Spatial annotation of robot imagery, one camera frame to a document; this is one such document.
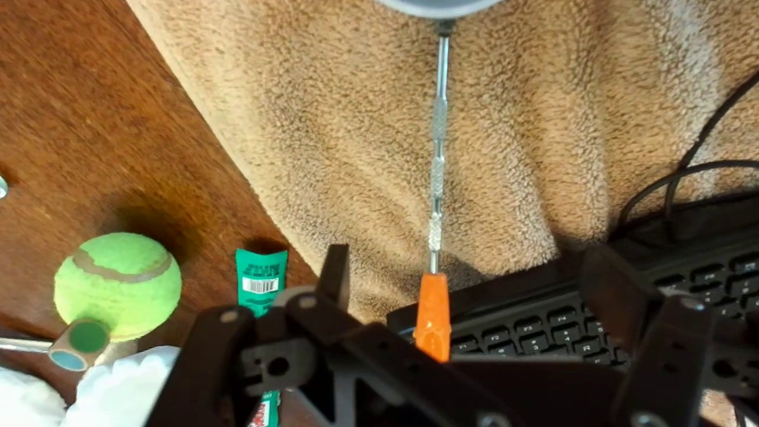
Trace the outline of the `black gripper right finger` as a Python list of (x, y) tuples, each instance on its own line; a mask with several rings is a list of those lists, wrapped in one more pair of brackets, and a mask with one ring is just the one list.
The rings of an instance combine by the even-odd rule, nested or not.
[(757, 419), (757, 313), (731, 319), (683, 291), (663, 293), (608, 247), (587, 252), (581, 293), (629, 353), (610, 413), (615, 427), (702, 427), (704, 392), (720, 392)]

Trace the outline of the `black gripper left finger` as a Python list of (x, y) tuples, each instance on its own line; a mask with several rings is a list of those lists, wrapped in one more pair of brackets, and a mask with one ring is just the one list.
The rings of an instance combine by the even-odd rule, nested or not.
[(317, 284), (253, 317), (201, 313), (146, 427), (247, 427), (268, 392), (296, 392), (328, 427), (433, 427), (417, 393), (425, 355), (383, 324), (345, 313), (349, 247), (328, 248)]

